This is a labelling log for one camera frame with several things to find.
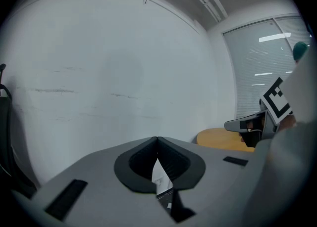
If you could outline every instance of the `ceiling light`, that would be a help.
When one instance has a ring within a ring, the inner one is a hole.
[[[292,35],[292,33],[265,36],[265,37],[259,38],[259,43],[271,41],[271,40],[276,40],[276,39],[281,39],[281,38],[286,38],[286,37],[291,37],[291,35]]]
[[[254,74],[254,76],[271,75],[273,72]]]

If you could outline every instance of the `black slot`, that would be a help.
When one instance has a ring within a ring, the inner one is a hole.
[[[223,160],[232,164],[239,165],[239,166],[246,166],[248,163],[248,160],[234,158],[234,157],[225,157]]]
[[[73,180],[47,207],[45,212],[62,221],[87,184],[85,181]]]

